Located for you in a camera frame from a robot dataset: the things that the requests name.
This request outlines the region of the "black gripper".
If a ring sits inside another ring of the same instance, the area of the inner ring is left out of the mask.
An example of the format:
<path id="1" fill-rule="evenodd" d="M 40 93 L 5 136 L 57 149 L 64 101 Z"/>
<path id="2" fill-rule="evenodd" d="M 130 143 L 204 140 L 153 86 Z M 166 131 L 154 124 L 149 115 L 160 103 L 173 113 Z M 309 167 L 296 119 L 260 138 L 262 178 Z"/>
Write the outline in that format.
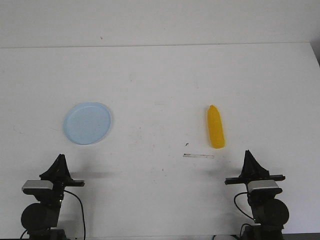
<path id="1" fill-rule="evenodd" d="M 255 177 L 260 177 L 260 178 L 250 179 L 251 173 Z M 244 155 L 242 170 L 239 177 L 226 178 L 225 185 L 237 185 L 237 184 L 247 185 L 252 181 L 265 181 L 265 180 L 273 180 L 276 182 L 280 182 L 280 181 L 284 181 L 285 179 L 286 177 L 282 174 L 270 175 L 269 171 L 263 168 L 257 162 L 253 154 L 249 150 L 246 150 Z"/>
<path id="2" fill-rule="evenodd" d="M 61 169 L 63 177 L 57 177 L 59 169 Z M 62 193 L 66 187 L 85 186 L 84 180 L 74 180 L 71 178 L 64 154 L 59 154 L 49 169 L 40 174 L 39 177 L 42 181 L 50 181 L 52 183 L 52 186 L 39 190 L 42 194 Z"/>

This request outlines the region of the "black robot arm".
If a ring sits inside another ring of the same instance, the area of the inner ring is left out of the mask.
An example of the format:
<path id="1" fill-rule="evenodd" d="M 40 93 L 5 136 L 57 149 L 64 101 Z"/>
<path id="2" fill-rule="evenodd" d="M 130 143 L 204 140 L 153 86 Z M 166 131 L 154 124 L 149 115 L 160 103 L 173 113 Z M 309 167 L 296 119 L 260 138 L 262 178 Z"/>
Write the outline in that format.
<path id="1" fill-rule="evenodd" d="M 254 158 L 249 150 L 245 151 L 241 173 L 238 177 L 226 178 L 226 185 L 244 184 L 245 192 L 233 197 L 235 207 L 253 224 L 241 225 L 237 240 L 283 240 L 282 230 L 288 222 L 290 213 L 284 202 L 276 198 L 283 192 L 277 182 L 284 181 L 282 174 L 270 174 Z M 245 195 L 252 215 L 244 212 L 237 204 L 237 198 Z"/>
<path id="2" fill-rule="evenodd" d="M 80 203 L 82 223 L 86 226 L 84 207 L 80 198 L 66 190 L 66 187 L 84 187 L 84 180 L 71 177 L 66 157 L 59 154 L 47 171 L 39 175 L 40 179 L 27 180 L 21 190 L 37 200 L 27 206 L 21 214 L 21 225 L 30 240 L 67 240 L 64 229 L 58 229 L 58 221 L 65 193 L 74 196 Z"/>

